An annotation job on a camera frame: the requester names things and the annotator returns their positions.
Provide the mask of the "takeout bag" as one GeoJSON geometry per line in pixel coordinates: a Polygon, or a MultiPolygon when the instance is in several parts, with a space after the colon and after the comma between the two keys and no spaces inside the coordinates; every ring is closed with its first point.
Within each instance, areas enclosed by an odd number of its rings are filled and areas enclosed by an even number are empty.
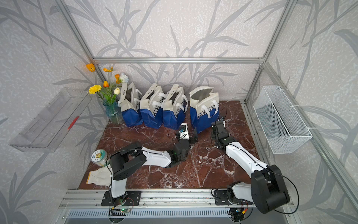
{"type": "Polygon", "coordinates": [[[189,95],[191,125],[199,134],[219,120],[219,93],[213,87],[199,86],[189,95]]]}
{"type": "Polygon", "coordinates": [[[188,108],[188,99],[184,94],[184,88],[174,84],[162,104],[163,125],[167,128],[178,130],[184,122],[188,108]]]}
{"type": "Polygon", "coordinates": [[[163,122],[162,103],[166,99],[162,87],[154,83],[140,100],[140,112],[147,127],[159,129],[163,122]]]}
{"type": "Polygon", "coordinates": [[[143,118],[140,112],[140,100],[143,94],[136,88],[134,83],[122,83],[120,93],[120,108],[125,124],[128,127],[143,124],[143,118]]]}

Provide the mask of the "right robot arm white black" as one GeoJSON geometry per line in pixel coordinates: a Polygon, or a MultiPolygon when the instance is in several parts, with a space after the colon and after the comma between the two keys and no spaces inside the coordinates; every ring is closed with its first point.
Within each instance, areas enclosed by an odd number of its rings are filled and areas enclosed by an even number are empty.
{"type": "Polygon", "coordinates": [[[263,214],[290,202],[290,196],[278,166],[267,165],[254,157],[240,142],[229,136],[225,122],[212,123],[212,139],[219,149],[240,165],[251,178],[251,183],[237,182],[227,187],[227,198],[232,204],[242,200],[252,202],[263,214]]]}

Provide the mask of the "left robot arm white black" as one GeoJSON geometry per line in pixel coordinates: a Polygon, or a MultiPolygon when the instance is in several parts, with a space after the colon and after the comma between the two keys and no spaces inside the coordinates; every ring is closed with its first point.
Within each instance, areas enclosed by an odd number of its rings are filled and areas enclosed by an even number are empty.
{"type": "Polygon", "coordinates": [[[180,125],[176,133],[177,142],[172,150],[157,151],[148,149],[138,141],[123,147],[106,161],[111,172],[110,195],[113,199],[126,194],[127,178],[142,166],[172,168],[187,159],[191,147],[198,141],[197,129],[189,135],[186,123],[180,125]]]}

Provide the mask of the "right circuit board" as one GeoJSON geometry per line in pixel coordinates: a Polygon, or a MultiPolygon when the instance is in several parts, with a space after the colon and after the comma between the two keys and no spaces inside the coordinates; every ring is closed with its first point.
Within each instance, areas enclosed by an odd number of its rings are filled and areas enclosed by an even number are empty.
{"type": "Polygon", "coordinates": [[[244,208],[230,208],[227,212],[229,219],[234,223],[240,223],[241,221],[245,220],[247,209],[244,208]]]}

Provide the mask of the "circuit board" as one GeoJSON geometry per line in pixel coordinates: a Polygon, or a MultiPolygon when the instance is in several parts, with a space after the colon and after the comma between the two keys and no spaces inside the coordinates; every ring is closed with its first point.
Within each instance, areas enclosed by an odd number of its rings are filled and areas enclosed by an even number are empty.
{"type": "Polygon", "coordinates": [[[110,214],[111,216],[115,216],[115,217],[124,217],[126,216],[128,213],[130,213],[132,210],[132,208],[112,208],[110,209],[110,214]]]}
{"type": "Polygon", "coordinates": [[[234,223],[240,223],[241,221],[245,220],[247,209],[244,208],[230,208],[227,212],[229,219],[234,223]]]}

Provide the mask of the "round tape roll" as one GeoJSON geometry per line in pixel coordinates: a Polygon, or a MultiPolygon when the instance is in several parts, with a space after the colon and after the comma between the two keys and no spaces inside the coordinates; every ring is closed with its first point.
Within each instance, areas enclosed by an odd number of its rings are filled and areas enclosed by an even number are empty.
{"type": "Polygon", "coordinates": [[[91,162],[93,162],[94,164],[96,164],[100,167],[106,167],[107,166],[107,158],[108,158],[108,153],[103,149],[99,149],[99,150],[96,150],[91,155],[91,162]]]}

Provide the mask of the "white work glove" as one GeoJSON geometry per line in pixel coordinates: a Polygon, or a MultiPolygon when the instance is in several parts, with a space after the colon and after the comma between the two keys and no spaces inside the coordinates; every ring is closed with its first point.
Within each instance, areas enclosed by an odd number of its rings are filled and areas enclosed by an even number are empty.
{"type": "Polygon", "coordinates": [[[112,181],[111,172],[112,169],[108,169],[107,167],[90,171],[86,183],[109,187],[112,181]]]}

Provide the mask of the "left circuit board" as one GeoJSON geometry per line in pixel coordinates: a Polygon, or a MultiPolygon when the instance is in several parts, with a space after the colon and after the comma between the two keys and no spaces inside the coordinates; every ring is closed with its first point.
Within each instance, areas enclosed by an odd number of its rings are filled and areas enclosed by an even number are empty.
{"type": "Polygon", "coordinates": [[[130,213],[132,210],[132,208],[112,208],[110,209],[110,214],[111,216],[115,216],[115,217],[124,217],[126,216],[128,213],[130,213]]]}

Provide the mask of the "artificial flower bouquet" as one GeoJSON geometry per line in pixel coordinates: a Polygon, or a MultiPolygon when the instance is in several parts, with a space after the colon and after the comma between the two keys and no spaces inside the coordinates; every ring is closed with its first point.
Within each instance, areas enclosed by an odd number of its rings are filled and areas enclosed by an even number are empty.
{"type": "Polygon", "coordinates": [[[124,83],[129,82],[126,74],[114,75],[115,82],[104,81],[102,85],[93,85],[88,90],[88,94],[97,95],[104,105],[111,105],[116,101],[117,95],[121,93],[121,87],[124,83]]]}

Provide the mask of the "red item on shelf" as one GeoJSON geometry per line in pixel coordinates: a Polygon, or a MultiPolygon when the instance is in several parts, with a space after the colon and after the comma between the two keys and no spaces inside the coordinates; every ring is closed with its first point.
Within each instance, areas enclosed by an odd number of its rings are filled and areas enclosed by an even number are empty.
{"type": "Polygon", "coordinates": [[[76,121],[78,120],[79,116],[75,117],[74,120],[71,122],[70,126],[68,127],[68,130],[70,130],[74,124],[76,123],[76,121]]]}

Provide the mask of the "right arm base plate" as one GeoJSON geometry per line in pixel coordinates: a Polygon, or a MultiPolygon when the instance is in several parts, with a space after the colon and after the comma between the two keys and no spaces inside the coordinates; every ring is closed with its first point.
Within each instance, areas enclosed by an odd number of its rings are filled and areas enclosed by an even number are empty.
{"type": "Polygon", "coordinates": [[[211,189],[211,195],[214,198],[215,205],[237,205],[238,203],[233,203],[229,200],[227,189],[211,189]]]}

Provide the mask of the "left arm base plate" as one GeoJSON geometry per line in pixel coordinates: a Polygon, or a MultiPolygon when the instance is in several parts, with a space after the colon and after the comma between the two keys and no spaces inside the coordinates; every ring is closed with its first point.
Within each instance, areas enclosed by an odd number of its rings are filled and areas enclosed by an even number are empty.
{"type": "Polygon", "coordinates": [[[101,206],[138,206],[141,198],[141,191],[126,191],[123,196],[113,198],[110,190],[104,193],[101,206]]]}

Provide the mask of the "aluminium front rail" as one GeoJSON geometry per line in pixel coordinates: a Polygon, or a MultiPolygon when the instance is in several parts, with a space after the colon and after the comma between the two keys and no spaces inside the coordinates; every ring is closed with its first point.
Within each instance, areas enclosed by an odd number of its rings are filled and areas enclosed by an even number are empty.
{"type": "MultiPolygon", "coordinates": [[[[105,189],[68,190],[59,209],[95,209],[101,206],[105,189]]],[[[210,189],[142,189],[137,208],[214,208],[210,189]]]]}

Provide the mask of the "aluminium frame bar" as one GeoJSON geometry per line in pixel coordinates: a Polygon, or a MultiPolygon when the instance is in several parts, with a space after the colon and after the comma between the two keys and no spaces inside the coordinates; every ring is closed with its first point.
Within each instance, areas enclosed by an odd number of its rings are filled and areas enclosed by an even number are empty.
{"type": "Polygon", "coordinates": [[[243,64],[260,64],[263,58],[260,57],[96,57],[93,62],[102,63],[243,63],[243,64]]]}

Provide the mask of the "clear plastic wall shelf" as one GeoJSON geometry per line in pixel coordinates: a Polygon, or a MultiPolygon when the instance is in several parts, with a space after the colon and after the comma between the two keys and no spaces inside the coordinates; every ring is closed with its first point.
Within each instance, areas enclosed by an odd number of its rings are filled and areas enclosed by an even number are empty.
{"type": "Polygon", "coordinates": [[[90,102],[86,91],[61,89],[9,145],[21,152],[55,152],[69,133],[71,122],[80,117],[90,102]]]}

